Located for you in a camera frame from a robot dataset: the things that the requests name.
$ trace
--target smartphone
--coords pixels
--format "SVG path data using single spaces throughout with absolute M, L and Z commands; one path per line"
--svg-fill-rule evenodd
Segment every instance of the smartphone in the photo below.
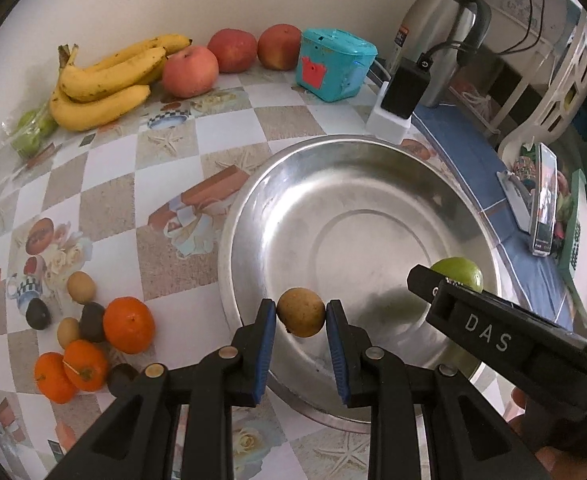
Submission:
M 536 144 L 536 178 L 531 207 L 530 249 L 534 256 L 549 256 L 556 224 L 558 197 L 557 158 L 547 146 Z
M 60 462 L 62 460 L 62 457 L 64 456 L 64 452 L 62 451 L 62 447 L 60 446 L 60 444 L 58 444 L 57 442 L 54 442 L 53 440 L 48 440 L 49 443 L 49 447 L 52 450 L 52 453 L 54 454 L 54 458 L 56 459 L 56 463 Z

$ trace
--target metal basin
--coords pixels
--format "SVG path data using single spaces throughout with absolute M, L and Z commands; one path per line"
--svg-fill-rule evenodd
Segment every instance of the metal basin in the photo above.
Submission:
M 274 155 L 240 190 L 219 251 L 222 303 L 235 330 L 262 298 L 305 286 L 341 300 L 350 323 L 404 362 L 446 362 L 472 377 L 479 361 L 425 322 L 428 304 L 407 275 L 467 256 L 499 294 L 490 247 L 467 199 L 423 161 L 373 137 L 319 137 Z M 324 329 L 303 339 L 278 324 L 269 386 L 323 424 L 369 429 L 369 409 L 338 397 Z

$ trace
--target teal plastic box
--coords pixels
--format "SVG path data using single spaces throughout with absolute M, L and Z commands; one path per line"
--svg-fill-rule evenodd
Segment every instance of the teal plastic box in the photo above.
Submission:
M 373 43 L 337 28 L 302 33 L 296 82 L 326 102 L 358 93 L 378 55 Z

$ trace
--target black power adapter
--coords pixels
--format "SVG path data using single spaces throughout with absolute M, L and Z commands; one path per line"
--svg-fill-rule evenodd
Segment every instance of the black power adapter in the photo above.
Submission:
M 409 119 L 429 86 L 431 65 L 432 62 L 423 57 L 417 63 L 407 57 L 401 58 L 398 70 L 382 98 L 381 108 Z

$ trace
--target red apple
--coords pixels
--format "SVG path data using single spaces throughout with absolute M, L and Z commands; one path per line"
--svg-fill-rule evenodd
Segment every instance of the red apple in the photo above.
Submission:
M 205 46 L 191 45 L 171 56 L 162 70 L 162 85 L 176 97 L 193 97 L 214 87 L 218 60 Z
M 258 40 L 258 59 L 271 70 L 293 70 L 298 64 L 302 32 L 293 25 L 267 28 Z
M 207 48 L 216 56 L 220 72 L 238 73 L 253 65 L 258 43 L 244 30 L 223 28 L 212 36 Z

